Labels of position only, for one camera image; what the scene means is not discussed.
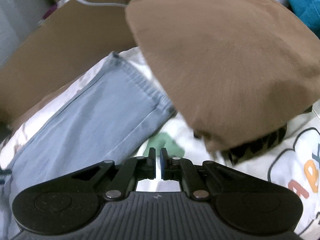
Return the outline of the light blue denim pants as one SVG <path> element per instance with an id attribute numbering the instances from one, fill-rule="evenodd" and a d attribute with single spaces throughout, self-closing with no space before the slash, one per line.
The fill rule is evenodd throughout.
<path id="1" fill-rule="evenodd" d="M 19 232 L 11 206 L 21 191 L 103 160 L 123 162 L 173 113 L 139 48 L 100 60 L 1 150 L 1 239 Z"/>

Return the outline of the black garment under brown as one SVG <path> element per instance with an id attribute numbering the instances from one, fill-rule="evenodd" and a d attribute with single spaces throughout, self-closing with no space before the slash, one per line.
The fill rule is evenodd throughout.
<path id="1" fill-rule="evenodd" d="M 287 124 L 265 134 L 251 132 L 246 135 L 245 131 L 244 128 L 232 127 L 193 128 L 194 137 L 204 141 L 205 148 L 213 161 L 225 166 L 234 166 L 259 157 L 279 145 L 286 135 Z"/>

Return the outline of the cream bear print duvet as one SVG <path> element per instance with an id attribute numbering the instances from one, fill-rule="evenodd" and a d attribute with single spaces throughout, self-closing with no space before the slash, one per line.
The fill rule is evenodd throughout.
<path id="1" fill-rule="evenodd" d="M 20 231 L 11 208 L 19 192 L 106 159 L 147 156 L 150 148 L 197 165 L 213 160 L 292 190 L 303 203 L 295 233 L 319 239 L 319 103 L 263 138 L 209 153 L 137 47 L 96 63 L 1 150 L 1 239 Z"/>

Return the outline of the brown folded garment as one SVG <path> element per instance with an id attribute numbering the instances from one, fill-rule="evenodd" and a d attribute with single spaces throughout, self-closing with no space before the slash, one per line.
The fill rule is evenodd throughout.
<path id="1" fill-rule="evenodd" d="M 132 0 L 125 16 L 209 152 L 264 137 L 319 99 L 319 38 L 275 0 Z"/>

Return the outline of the brown cardboard sheet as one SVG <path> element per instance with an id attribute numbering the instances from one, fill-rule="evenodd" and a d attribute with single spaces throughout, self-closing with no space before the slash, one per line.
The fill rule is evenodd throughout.
<path id="1" fill-rule="evenodd" d="M 55 10 L 1 69 L 1 122 L 10 124 L 112 51 L 135 46 L 128 0 L 71 0 Z"/>

